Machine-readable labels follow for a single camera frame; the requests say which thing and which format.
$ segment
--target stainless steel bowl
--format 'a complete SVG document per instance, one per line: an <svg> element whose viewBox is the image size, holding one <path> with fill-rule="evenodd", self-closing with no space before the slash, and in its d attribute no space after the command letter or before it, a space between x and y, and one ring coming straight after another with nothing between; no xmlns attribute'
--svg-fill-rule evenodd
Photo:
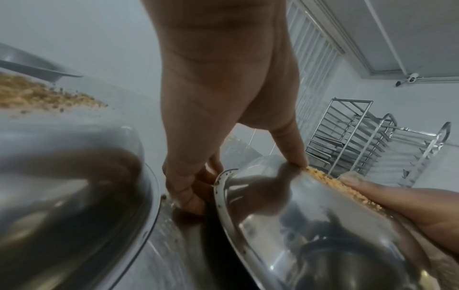
<svg viewBox="0 0 459 290"><path fill-rule="evenodd" d="M63 76L82 77L76 71L60 64L3 43L0 43L0 67L51 83L55 83Z"/></svg>
<svg viewBox="0 0 459 290"><path fill-rule="evenodd" d="M429 260L396 220L277 156L223 172L223 228L260 289L436 289Z"/></svg>
<svg viewBox="0 0 459 290"><path fill-rule="evenodd" d="M0 289L111 289L160 205L137 133L8 124L0 148Z"/></svg>

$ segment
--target breadcrumbs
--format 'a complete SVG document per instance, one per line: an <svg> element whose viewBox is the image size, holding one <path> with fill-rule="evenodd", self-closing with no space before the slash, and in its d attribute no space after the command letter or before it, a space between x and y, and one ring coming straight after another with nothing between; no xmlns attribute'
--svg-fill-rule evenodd
<svg viewBox="0 0 459 290"><path fill-rule="evenodd" d="M323 184L326 184L326 185L328 185L330 187L333 187L334 189L336 189L340 193L343 193L343 194L351 197L353 200L358 201L361 204L369 206L370 208L375 209L377 211L380 211L380 210L383 209L379 204L376 204L376 203L372 202L371 200L369 200L368 198L363 196L358 191L353 190L352 188L350 188L350 187L346 186L345 184L343 184L341 181L326 175L325 173L323 173L320 170L317 170L317 169L312 168L312 167L307 167L306 168L306 172L311 174L315 179L317 179L318 181L322 182Z"/></svg>
<svg viewBox="0 0 459 290"><path fill-rule="evenodd" d="M83 94L70 94L63 89L47 87L20 76L0 73L0 108L28 109L63 112L64 107L106 107L107 105Z"/></svg>

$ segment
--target stainless steel counter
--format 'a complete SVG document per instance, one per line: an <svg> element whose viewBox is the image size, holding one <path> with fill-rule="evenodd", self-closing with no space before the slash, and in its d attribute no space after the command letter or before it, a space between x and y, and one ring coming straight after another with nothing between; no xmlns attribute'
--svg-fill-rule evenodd
<svg viewBox="0 0 459 290"><path fill-rule="evenodd" d="M225 169L239 168L261 154L228 137L221 149ZM135 262L115 290L252 290L255 283L234 253L215 209L206 217L181 212L168 197Z"/></svg>

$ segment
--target fingernail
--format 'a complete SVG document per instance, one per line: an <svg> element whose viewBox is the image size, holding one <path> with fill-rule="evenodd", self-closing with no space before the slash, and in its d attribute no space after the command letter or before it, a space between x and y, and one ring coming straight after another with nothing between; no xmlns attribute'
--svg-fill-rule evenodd
<svg viewBox="0 0 459 290"><path fill-rule="evenodd" d="M360 184L360 180L351 176L342 176L339 180L347 186L357 186Z"/></svg>

